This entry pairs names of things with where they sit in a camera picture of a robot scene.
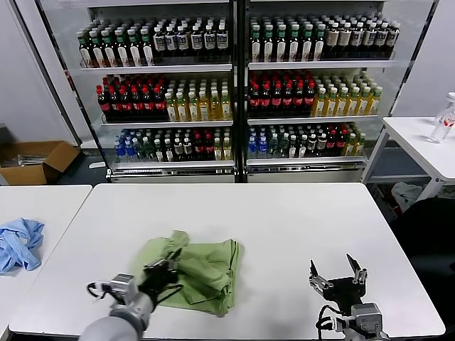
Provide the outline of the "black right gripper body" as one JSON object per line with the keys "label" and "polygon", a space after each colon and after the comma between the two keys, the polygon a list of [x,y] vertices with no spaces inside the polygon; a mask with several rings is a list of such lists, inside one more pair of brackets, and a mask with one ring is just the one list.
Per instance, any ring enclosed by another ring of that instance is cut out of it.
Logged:
{"label": "black right gripper body", "polygon": [[329,280],[331,285],[323,289],[323,298],[334,302],[338,309],[351,309],[353,305],[362,304],[366,292],[365,283],[354,283],[353,280],[353,277]]}

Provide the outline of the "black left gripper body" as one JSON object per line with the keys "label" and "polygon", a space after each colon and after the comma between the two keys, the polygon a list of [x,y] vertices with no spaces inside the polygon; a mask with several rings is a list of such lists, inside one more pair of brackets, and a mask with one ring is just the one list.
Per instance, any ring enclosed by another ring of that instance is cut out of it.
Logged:
{"label": "black left gripper body", "polygon": [[146,271],[139,291],[150,297],[153,303],[162,303],[182,289],[176,272]]}

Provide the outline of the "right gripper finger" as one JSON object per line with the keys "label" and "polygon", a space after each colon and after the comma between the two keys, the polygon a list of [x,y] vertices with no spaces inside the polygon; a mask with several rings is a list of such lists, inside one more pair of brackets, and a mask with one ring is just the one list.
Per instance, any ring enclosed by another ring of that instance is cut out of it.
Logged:
{"label": "right gripper finger", "polygon": [[313,260],[310,260],[309,284],[318,294],[323,294],[330,287],[330,283],[319,275]]}
{"label": "right gripper finger", "polygon": [[368,277],[368,270],[366,268],[361,268],[358,261],[350,254],[346,254],[346,257],[354,273],[353,284],[364,285]]}

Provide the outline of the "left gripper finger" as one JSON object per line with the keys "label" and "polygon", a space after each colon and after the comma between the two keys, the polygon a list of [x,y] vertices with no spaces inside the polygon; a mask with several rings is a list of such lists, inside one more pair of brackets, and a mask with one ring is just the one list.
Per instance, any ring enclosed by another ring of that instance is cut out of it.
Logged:
{"label": "left gripper finger", "polygon": [[143,272],[144,273],[151,273],[151,272],[169,272],[175,270],[175,261],[172,259],[157,259],[149,264],[144,265]]}
{"label": "left gripper finger", "polygon": [[181,259],[181,252],[183,251],[182,248],[178,248],[174,251],[171,251],[169,256],[168,256],[168,267],[172,271],[177,271],[178,270],[178,263]]}

